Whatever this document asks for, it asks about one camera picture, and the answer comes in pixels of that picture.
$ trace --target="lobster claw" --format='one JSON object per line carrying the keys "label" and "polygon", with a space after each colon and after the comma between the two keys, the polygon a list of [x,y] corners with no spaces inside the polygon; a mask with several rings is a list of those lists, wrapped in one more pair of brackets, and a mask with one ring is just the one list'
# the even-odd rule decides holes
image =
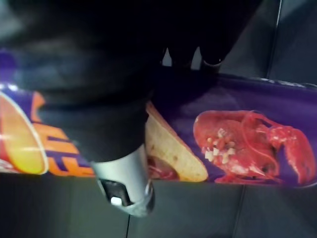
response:
{"label": "lobster claw", "polygon": [[298,183],[305,184],[312,181],[316,175],[314,152],[304,133],[294,128],[289,132],[283,143],[286,159],[298,175]]}

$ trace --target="shoe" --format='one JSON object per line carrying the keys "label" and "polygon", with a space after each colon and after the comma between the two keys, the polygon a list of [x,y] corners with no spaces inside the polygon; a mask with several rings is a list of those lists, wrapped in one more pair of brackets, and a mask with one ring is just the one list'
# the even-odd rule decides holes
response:
{"label": "shoe", "polygon": [[192,66],[192,61],[189,61],[187,63],[183,63],[183,62],[177,63],[172,61],[172,67],[177,70],[191,70],[191,66]]}
{"label": "shoe", "polygon": [[217,64],[209,64],[206,61],[203,60],[200,70],[204,73],[207,74],[218,74],[220,67],[221,67],[222,62],[217,63]]}

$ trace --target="black pants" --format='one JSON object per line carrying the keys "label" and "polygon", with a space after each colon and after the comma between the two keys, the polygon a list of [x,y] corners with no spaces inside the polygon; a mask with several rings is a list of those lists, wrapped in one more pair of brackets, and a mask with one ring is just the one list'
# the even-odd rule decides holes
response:
{"label": "black pants", "polygon": [[262,0],[191,0],[167,8],[167,47],[173,65],[186,65],[199,46],[203,60],[218,64]]}

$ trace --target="white chunk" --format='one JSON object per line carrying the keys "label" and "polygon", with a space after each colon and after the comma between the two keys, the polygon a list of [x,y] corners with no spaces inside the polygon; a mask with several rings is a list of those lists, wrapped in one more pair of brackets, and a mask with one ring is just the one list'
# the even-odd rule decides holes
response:
{"label": "white chunk", "polygon": [[227,164],[229,162],[229,155],[227,153],[223,154],[222,163]]}
{"label": "white chunk", "polygon": [[205,153],[205,159],[208,159],[210,162],[213,161],[212,151],[206,151],[206,153]]}
{"label": "white chunk", "polygon": [[222,138],[224,135],[225,135],[225,130],[224,129],[222,129],[222,128],[220,128],[219,130],[218,130],[218,137],[219,138]]}
{"label": "white chunk", "polygon": [[233,148],[228,149],[227,151],[228,155],[235,155],[236,154],[236,150]]}
{"label": "white chunk", "polygon": [[246,169],[240,165],[235,165],[231,168],[231,171],[239,175],[245,175],[249,172],[249,169]]}
{"label": "white chunk", "polygon": [[217,148],[213,149],[213,155],[219,155],[219,150]]}

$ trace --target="person's leg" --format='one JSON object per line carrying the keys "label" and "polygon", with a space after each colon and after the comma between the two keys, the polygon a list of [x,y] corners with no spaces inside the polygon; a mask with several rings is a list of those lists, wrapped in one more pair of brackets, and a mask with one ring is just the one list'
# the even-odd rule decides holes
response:
{"label": "person's leg", "polygon": [[173,67],[190,68],[197,43],[197,1],[170,1],[167,5],[169,23],[167,26],[168,51]]}
{"label": "person's leg", "polygon": [[251,19],[262,0],[205,1],[200,37],[202,69],[217,72],[221,62]]}

